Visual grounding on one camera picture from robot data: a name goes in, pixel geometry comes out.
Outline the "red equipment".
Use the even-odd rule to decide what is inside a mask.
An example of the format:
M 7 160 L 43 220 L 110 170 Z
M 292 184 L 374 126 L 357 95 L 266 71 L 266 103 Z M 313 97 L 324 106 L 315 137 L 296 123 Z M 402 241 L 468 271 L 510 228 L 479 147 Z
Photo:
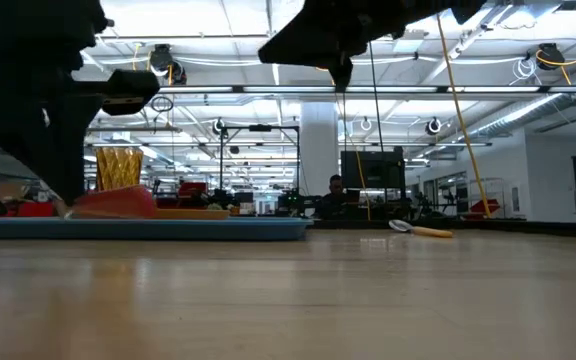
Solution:
M 26 200 L 0 200 L 0 217 L 51 217 L 53 205 L 49 202 Z

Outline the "orange plate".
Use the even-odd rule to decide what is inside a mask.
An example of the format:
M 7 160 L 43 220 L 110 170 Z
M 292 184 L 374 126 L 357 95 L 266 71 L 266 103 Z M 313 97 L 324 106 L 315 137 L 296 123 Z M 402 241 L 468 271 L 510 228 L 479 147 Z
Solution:
M 83 218 L 225 220 L 228 210 L 162 209 L 142 185 L 107 190 L 79 197 L 72 215 Z

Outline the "silver ventilation duct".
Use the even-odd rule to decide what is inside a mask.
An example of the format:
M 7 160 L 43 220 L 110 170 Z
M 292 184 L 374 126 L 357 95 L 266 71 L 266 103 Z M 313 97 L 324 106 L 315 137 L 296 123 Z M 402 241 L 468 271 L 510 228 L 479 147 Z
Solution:
M 571 76 L 572 86 L 576 87 L 576 73 Z M 527 102 L 517 102 L 492 113 L 468 128 L 469 136 L 495 137 L 533 121 L 543 119 L 576 106 L 576 93 L 546 93 Z

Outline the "red angled object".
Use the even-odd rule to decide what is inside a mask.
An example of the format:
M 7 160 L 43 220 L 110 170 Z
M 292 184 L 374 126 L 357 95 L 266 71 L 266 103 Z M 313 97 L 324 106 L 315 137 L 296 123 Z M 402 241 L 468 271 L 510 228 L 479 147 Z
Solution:
M 500 208 L 501 206 L 496 199 L 487 199 L 486 201 L 478 200 L 470 206 L 470 212 L 473 214 L 486 215 L 487 211 L 493 214 Z

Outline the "blue plastic tray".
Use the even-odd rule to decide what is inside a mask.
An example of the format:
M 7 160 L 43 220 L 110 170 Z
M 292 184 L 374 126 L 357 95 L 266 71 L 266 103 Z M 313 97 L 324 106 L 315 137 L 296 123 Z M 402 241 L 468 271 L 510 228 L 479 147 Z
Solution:
M 291 241 L 313 222 L 289 217 L 225 220 L 0 218 L 0 239 Z

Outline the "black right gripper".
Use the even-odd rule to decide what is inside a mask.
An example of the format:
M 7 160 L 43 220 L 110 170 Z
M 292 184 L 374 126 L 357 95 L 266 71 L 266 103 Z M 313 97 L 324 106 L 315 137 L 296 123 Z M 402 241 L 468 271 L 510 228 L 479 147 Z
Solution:
M 416 0 L 305 0 L 302 9 L 259 50 L 262 63 L 319 66 L 333 56 L 329 72 L 336 91 L 352 75 L 350 58 L 387 34 L 405 31 Z

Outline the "black metal stand frame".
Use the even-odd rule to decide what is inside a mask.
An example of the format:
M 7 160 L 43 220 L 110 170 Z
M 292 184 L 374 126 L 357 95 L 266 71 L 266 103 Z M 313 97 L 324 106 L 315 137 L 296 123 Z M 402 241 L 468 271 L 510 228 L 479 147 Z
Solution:
M 222 125 L 221 128 L 217 131 L 218 139 L 219 139 L 219 189 L 222 190 L 224 188 L 224 148 L 226 145 L 224 133 L 227 130 L 234 130 L 235 133 L 228 137 L 229 140 L 233 140 L 240 131 L 246 130 L 248 132 L 272 132 L 274 130 L 278 130 L 281 134 L 283 134 L 286 138 L 293 142 L 293 145 L 296 147 L 296 176 L 300 177 L 301 175 L 301 136 L 300 136 L 300 127 L 298 125 L 293 126 L 284 126 L 284 125 L 267 125 L 267 124 L 252 124 L 247 126 L 227 126 Z M 291 138 L 286 134 L 287 130 L 293 130 L 296 133 L 296 139 Z

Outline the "white pillar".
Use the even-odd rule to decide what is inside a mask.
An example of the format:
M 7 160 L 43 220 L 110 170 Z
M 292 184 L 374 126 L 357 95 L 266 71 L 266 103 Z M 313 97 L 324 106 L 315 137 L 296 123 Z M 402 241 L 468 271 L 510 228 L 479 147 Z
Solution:
M 338 113 L 332 102 L 303 102 L 300 117 L 300 185 L 308 195 L 326 195 L 338 173 Z

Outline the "black screen on stand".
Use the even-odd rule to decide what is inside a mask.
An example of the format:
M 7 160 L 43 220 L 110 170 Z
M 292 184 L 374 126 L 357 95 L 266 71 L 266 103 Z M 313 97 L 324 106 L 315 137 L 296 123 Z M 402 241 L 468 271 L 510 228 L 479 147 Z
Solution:
M 342 151 L 341 177 L 347 188 L 401 189 L 405 187 L 403 149 Z

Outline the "yellow-handled metal spoon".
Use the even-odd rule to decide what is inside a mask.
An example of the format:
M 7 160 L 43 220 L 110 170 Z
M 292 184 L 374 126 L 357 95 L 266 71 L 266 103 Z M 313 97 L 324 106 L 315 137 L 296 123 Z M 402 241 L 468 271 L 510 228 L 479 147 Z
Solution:
M 437 237 L 437 238 L 452 238 L 453 233 L 446 230 L 438 230 L 427 227 L 413 226 L 403 220 L 390 220 L 388 225 L 391 229 L 402 232 L 411 233 L 419 236 Z

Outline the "black aluminium table frame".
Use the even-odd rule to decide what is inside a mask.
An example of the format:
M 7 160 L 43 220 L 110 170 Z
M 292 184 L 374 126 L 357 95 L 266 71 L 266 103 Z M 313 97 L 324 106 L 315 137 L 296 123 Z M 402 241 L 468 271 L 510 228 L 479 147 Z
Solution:
M 430 219 L 410 221 L 413 226 L 438 230 L 489 230 L 576 237 L 576 223 L 535 222 L 525 220 L 454 220 Z M 315 220 L 308 229 L 318 230 L 383 230 L 386 220 Z

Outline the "red box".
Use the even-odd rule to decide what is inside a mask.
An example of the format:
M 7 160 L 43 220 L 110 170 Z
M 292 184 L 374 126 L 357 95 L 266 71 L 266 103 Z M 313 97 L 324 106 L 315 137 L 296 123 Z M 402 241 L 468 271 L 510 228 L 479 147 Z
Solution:
M 179 185 L 177 194 L 179 197 L 201 196 L 207 191 L 205 182 L 182 182 Z

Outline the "person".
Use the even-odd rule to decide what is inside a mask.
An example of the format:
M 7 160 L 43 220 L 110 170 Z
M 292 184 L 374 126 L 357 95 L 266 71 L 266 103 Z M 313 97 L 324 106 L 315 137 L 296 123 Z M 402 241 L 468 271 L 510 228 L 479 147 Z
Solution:
M 316 216 L 322 220 L 357 219 L 359 211 L 360 192 L 345 191 L 340 175 L 329 179 L 329 193 L 323 196 L 316 207 Z

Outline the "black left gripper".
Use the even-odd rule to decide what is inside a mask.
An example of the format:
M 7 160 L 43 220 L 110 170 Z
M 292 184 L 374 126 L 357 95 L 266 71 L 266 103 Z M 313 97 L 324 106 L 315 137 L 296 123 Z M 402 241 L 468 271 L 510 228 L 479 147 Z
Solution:
M 84 138 L 99 111 L 139 112 L 159 92 L 148 71 L 115 70 L 105 81 L 78 81 L 58 65 L 0 64 L 0 149 L 67 204 L 84 194 Z M 64 180 L 44 122 L 62 127 Z

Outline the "long ceiling light strip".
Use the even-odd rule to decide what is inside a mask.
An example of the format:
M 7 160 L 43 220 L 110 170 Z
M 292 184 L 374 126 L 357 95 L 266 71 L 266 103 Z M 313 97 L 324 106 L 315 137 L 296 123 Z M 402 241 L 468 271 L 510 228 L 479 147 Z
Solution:
M 368 94 L 373 91 L 383 94 L 556 94 L 576 93 L 576 86 L 349 86 L 345 92 L 350 94 Z M 334 86 L 164 86 L 162 94 L 325 94 L 341 93 Z

